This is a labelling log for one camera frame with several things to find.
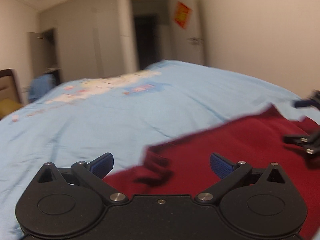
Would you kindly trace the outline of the dark red knit shirt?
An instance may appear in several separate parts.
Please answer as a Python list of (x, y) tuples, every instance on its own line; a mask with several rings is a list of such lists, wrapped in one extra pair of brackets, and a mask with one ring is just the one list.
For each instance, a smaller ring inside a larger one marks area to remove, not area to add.
[(149, 146), (141, 165), (106, 176), (104, 182), (127, 196), (194, 196), (219, 181), (210, 168), (212, 153), (232, 162), (246, 161), (255, 168), (276, 162), (307, 204), (308, 216), (301, 234), (304, 239), (312, 239), (319, 228), (319, 159), (311, 159), (300, 147), (283, 143), (282, 137), (310, 134), (318, 129), (312, 119), (287, 120), (272, 106), (258, 115)]

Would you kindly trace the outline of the blue clothes pile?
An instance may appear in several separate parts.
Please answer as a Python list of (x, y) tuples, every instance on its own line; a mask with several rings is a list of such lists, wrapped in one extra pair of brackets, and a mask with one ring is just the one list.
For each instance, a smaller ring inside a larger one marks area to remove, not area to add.
[(28, 102), (32, 103), (39, 100), (55, 86), (55, 77), (49, 73), (33, 79), (28, 89)]

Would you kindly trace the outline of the white bedroom door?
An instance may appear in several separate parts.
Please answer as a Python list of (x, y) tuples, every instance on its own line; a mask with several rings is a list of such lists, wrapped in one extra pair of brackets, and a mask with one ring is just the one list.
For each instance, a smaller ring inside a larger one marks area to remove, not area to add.
[[(182, 29), (178, 26), (174, 20), (174, 10), (177, 1), (184, 3), (190, 7), (193, 11), (189, 18), (189, 22), (186, 29)], [(194, 0), (171, 0), (171, 19), (172, 19), (172, 34), (175, 45), (175, 57), (179, 61), (190, 62), (194, 64), (204, 65), (203, 44), (200, 46), (193, 46), (187, 38), (198, 37), (202, 38), (199, 13)]]

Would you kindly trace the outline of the light blue cartoon bedspread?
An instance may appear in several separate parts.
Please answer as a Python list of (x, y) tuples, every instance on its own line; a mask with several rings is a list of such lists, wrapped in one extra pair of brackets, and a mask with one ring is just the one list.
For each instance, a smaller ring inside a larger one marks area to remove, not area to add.
[(110, 152), (114, 172), (136, 166), (148, 145), (174, 139), (274, 105), (289, 120), (296, 94), (255, 77), (181, 61), (106, 79), (63, 83), (1, 120), (1, 239), (22, 232), (15, 206), (46, 162), (59, 167)]

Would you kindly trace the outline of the olive green pillow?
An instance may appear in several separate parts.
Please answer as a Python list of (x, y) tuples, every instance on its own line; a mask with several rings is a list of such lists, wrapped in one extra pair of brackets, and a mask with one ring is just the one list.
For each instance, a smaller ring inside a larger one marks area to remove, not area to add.
[(11, 100), (11, 99), (3, 99), (0, 101), (0, 119), (3, 119), (7, 115), (13, 113), (16, 110), (22, 108), (23, 105)]

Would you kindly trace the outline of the brown padded headboard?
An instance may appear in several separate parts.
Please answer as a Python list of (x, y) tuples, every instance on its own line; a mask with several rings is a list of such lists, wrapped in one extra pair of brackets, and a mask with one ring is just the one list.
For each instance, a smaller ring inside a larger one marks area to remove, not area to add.
[(10, 99), (22, 104), (20, 89), (17, 84), (16, 74), (13, 69), (0, 71), (0, 100)]

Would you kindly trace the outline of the grey built-in wardrobe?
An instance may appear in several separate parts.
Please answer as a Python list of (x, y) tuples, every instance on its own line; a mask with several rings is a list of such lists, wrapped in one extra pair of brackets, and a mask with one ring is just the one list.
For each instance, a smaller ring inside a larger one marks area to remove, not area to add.
[(38, 15), (63, 82), (138, 69), (129, 0), (69, 0)]

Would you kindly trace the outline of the open wardrobe door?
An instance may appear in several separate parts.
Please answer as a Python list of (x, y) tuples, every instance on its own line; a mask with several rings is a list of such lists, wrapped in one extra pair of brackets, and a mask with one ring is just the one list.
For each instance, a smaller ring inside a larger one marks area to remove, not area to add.
[(39, 77), (54, 65), (52, 47), (41, 33), (28, 33), (31, 67), (33, 76)]

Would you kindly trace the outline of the red fu door decoration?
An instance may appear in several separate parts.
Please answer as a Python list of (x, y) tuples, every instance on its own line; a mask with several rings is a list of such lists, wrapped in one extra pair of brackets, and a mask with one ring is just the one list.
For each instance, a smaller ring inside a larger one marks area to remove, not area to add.
[(190, 7), (180, 1), (177, 1), (173, 15), (174, 22), (182, 29), (186, 29), (192, 11), (193, 10)]

